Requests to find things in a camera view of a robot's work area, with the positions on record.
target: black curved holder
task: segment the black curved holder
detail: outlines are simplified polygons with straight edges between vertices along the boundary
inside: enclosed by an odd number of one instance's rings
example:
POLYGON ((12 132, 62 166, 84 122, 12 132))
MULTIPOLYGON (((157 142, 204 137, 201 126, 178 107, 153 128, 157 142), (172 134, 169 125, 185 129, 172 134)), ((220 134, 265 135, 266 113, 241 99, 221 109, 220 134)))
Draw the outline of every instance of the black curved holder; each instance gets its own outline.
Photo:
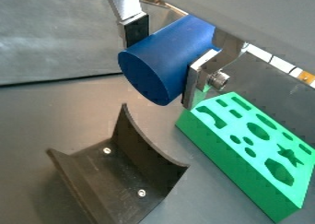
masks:
POLYGON ((188 168, 146 139, 125 104, 110 139, 72 155, 53 149, 48 154, 92 222, 98 224, 138 223, 188 168))

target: circular hole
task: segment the circular hole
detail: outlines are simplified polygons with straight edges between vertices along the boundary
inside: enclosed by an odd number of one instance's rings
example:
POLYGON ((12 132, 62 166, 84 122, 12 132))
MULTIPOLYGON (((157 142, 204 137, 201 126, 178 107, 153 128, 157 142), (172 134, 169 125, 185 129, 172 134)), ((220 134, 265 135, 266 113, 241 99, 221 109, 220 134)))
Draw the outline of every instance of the circular hole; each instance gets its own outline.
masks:
POLYGON ((242 137, 242 140, 249 146, 253 146, 253 142, 248 137, 242 137))
POLYGON ((264 116, 261 116, 260 114, 256 114, 256 116, 265 125, 268 125, 272 129, 276 130, 274 124, 264 116))
POLYGON ((248 147, 244 148, 244 152, 246 153, 246 155, 252 158, 256 157, 256 153, 253 152, 253 150, 248 147))
POLYGON ((269 137, 268 133, 256 124, 248 123, 246 127, 248 127, 250 133, 257 138, 260 138, 262 140, 269 140, 270 137, 269 137))
POLYGON ((292 140, 292 137, 285 132, 282 132, 281 135, 285 136, 287 139, 292 140))
POLYGON ((241 144, 241 141, 240 141, 240 139, 236 136, 230 136, 229 138, 233 141, 233 143, 241 144))

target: silver screw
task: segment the silver screw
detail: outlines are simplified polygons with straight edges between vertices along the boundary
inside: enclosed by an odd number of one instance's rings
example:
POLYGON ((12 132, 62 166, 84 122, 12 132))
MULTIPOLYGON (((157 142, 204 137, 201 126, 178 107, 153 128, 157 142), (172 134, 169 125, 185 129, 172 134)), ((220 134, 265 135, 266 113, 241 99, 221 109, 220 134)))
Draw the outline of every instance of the silver screw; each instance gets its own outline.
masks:
POLYGON ((138 196, 140 198, 145 197, 145 190, 138 190, 138 191, 137 191, 137 196, 138 196))
POLYGON ((102 152, 104 152, 105 154, 109 154, 109 153, 112 152, 112 150, 110 150, 109 147, 105 147, 104 150, 102 150, 102 152))

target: metal bracket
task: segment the metal bracket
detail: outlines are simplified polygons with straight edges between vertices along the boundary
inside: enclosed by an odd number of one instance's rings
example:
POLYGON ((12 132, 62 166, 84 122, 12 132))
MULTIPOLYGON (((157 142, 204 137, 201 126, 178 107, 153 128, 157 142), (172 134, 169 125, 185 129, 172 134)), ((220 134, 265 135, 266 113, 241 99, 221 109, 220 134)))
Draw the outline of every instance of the metal bracket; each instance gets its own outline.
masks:
POLYGON ((118 36, 128 48, 149 36, 149 16, 138 0, 108 0, 108 3, 117 18, 118 36))
POLYGON ((192 110, 204 100, 210 86, 221 90, 226 85, 229 76, 221 72, 221 69, 238 58, 248 45, 218 28, 214 29, 212 44, 221 50, 206 51, 188 66, 181 97, 182 107, 188 110, 192 110))
POLYGON ((188 166, 150 143, 122 104, 112 138, 72 155, 48 154, 93 223, 138 223, 188 166))

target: cutout hole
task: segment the cutout hole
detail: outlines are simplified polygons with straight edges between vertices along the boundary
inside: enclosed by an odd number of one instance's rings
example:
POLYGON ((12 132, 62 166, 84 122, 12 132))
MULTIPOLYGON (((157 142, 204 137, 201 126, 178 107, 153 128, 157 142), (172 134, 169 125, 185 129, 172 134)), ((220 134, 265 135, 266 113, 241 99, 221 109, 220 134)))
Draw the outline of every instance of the cutout hole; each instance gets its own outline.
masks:
POLYGON ((226 123, 217 117, 217 115, 205 106, 197 107, 196 110, 198 112, 208 114, 213 118, 214 121, 213 125, 217 129, 221 129, 226 125, 226 123))
POLYGON ((268 133, 256 124, 248 123, 246 128, 257 138, 262 140, 270 139, 268 133))
POLYGON ((292 141, 292 137, 285 132, 282 132, 281 135, 292 141))
POLYGON ((299 148, 308 154, 311 155, 311 151, 307 147, 304 147, 301 144, 299 144, 299 148))
POLYGON ((301 164, 301 165, 304 165, 303 161, 301 161, 299 158, 296 158, 295 153, 293 153, 293 151, 292 151, 291 149, 285 149, 285 148, 281 147, 278 144, 277 144, 277 147, 280 148, 280 151, 277 151, 277 154, 278 154, 282 158, 288 159, 288 161, 291 162, 291 165, 292 165, 295 168, 296 168, 296 166, 297 166, 297 163, 301 164))
POLYGON ((250 107, 236 97, 230 98, 245 110, 250 110, 250 107))
POLYGON ((241 118, 242 116, 237 113, 237 111, 234 110, 229 110, 230 114, 236 117, 236 118, 241 118))
POLYGON ((274 124, 264 116, 261 116, 260 114, 256 114, 256 116, 265 125, 268 125, 272 129, 276 130, 274 124))
POLYGON ((292 186, 293 184, 293 177, 291 176, 291 173, 285 169, 285 167, 276 162, 272 159, 266 159, 264 162, 264 165, 268 169, 268 171, 272 173, 273 177, 288 186, 292 186))
POLYGON ((244 140, 246 145, 253 146, 253 142, 248 137, 242 137, 242 140, 244 140))
POLYGON ((216 102, 221 105, 221 107, 228 107, 226 103, 222 100, 216 100, 216 102))
POLYGON ((241 141, 240 141, 240 139, 236 136, 230 136, 229 138, 230 138, 233 143, 241 144, 241 141))
POLYGON ((252 158, 256 157, 256 153, 253 152, 253 150, 249 147, 244 148, 244 152, 246 153, 246 155, 252 158))

